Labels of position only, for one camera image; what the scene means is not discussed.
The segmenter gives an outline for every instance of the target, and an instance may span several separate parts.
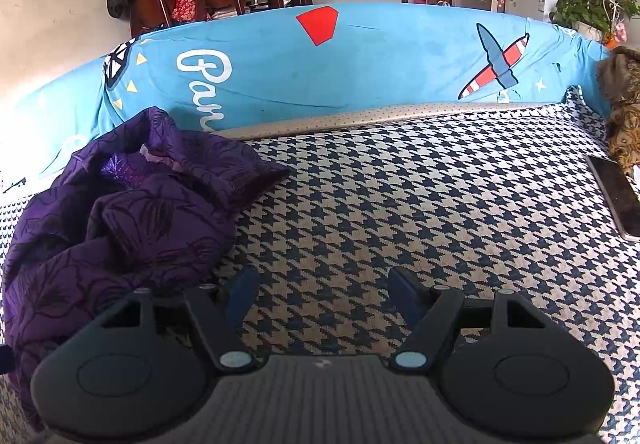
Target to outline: red floral cloth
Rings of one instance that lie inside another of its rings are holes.
[[[196,0],[175,0],[174,12],[171,13],[178,22],[194,22],[196,19]]]

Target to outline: smartphone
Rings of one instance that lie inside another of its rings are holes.
[[[618,163],[594,155],[586,158],[620,235],[625,240],[640,242],[640,199]]]

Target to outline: purple floral fabric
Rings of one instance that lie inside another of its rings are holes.
[[[32,426],[31,376],[49,353],[137,287],[174,295],[216,281],[238,213],[288,173],[157,108],[77,151],[25,208],[2,270],[10,379]]]

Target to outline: houndstooth fabric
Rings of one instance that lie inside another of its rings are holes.
[[[252,142],[296,172],[239,218],[220,268],[260,270],[245,342],[388,356],[407,334],[385,294],[391,265],[471,296],[509,287],[607,363],[617,392],[602,437],[637,442],[640,244],[620,238],[584,162],[606,154],[603,135],[572,99]],[[3,422],[14,442],[17,417]]]
[[[20,213],[30,197],[15,203],[0,205],[0,267]],[[4,322],[2,320],[2,294],[0,292],[0,343],[4,342]],[[0,376],[0,442],[3,444],[23,443],[31,435],[31,429],[22,416],[20,401],[9,388],[8,380]]]

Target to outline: white plant pot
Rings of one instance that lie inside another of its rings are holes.
[[[578,22],[574,29],[578,31],[582,36],[585,36],[588,40],[595,40],[596,42],[602,41],[602,32],[596,28],[588,26],[584,22]]]

